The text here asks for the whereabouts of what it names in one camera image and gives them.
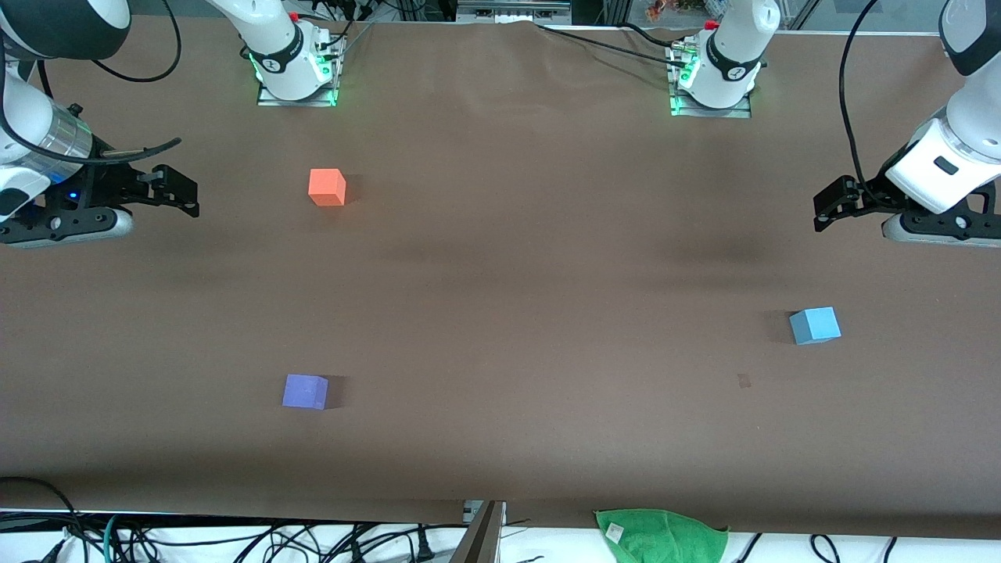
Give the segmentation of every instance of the green cloth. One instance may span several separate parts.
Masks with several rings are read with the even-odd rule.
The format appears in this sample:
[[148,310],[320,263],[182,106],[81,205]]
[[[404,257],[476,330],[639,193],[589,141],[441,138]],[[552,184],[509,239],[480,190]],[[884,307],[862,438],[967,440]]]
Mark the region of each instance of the green cloth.
[[619,563],[720,563],[729,532],[666,510],[595,513]]

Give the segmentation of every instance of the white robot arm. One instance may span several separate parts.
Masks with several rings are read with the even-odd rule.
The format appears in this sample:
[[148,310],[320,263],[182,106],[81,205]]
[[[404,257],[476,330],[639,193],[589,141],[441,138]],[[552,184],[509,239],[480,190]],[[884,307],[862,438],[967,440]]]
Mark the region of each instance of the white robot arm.
[[299,100],[332,80],[330,33],[292,21],[281,0],[206,0],[236,27],[264,87],[276,98]]
[[[329,32],[293,21],[281,0],[207,1],[236,27],[258,79],[275,98],[299,100],[331,80]],[[198,215],[195,182],[169,166],[142,174],[128,165],[180,139],[115,151],[91,133],[79,109],[59,106],[10,64],[107,58],[130,25],[127,0],[0,0],[0,52],[7,63],[0,75],[0,243],[31,247],[121,236],[132,228],[127,203]]]
[[[873,212],[890,239],[1001,247],[1001,0],[949,0],[939,33],[966,83],[871,180],[842,176],[814,196],[814,228]],[[982,196],[971,208],[967,196]]]
[[678,85],[707,107],[736,105],[754,88],[761,56],[781,19],[775,0],[733,0],[718,29],[696,35],[698,63]]
[[1001,175],[1001,2],[950,1],[942,43],[966,84],[928,119],[887,178],[933,213]]

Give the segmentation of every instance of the label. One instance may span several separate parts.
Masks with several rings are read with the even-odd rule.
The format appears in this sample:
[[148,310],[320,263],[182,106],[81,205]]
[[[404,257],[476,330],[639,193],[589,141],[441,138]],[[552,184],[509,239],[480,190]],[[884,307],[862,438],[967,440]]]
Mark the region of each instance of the label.
[[623,539],[623,532],[626,529],[616,523],[609,524],[609,531],[605,532],[605,537],[609,538],[612,543],[619,545],[619,540]]

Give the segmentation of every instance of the cube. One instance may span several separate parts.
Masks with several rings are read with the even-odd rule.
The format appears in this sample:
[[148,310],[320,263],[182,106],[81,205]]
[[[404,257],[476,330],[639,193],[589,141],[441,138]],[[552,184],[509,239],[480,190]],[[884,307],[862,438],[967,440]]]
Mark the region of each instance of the cube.
[[326,408],[326,378],[289,374],[281,406],[322,411]]
[[347,182],[337,168],[309,170],[309,197],[320,207],[344,204]]
[[790,317],[789,323],[793,326],[793,337],[799,346],[820,344],[841,337],[833,307],[801,311]]

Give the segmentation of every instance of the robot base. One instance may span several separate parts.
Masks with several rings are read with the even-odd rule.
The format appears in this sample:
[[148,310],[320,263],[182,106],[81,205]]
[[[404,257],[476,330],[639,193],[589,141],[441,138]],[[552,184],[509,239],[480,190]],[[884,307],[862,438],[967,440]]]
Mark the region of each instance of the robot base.
[[[329,31],[324,28],[318,28],[320,32],[320,40],[329,40]],[[319,87],[312,95],[306,96],[300,100],[285,100],[275,97],[271,92],[264,87],[263,82],[260,80],[260,74],[257,74],[257,81],[260,82],[260,87],[257,90],[257,105],[260,106],[279,106],[279,107],[334,107],[337,105],[337,94],[340,92],[340,75],[344,68],[344,49],[347,45],[347,38],[341,37],[336,43],[327,48],[327,50],[319,52],[319,56],[328,58],[329,60],[319,62],[320,71],[324,74],[329,73],[332,78],[329,82],[323,84]]]
[[[668,60],[680,60],[686,64],[694,66],[699,63],[699,45],[696,43],[696,36],[686,37],[682,41],[675,41],[671,47],[665,47],[664,54]],[[679,87],[682,75],[690,71],[690,68],[678,68],[668,66],[668,92],[671,94],[671,114],[690,115],[693,117],[736,117],[748,119],[751,117],[751,96],[745,94],[741,101],[725,109],[715,109],[706,107],[695,101],[692,94]]]

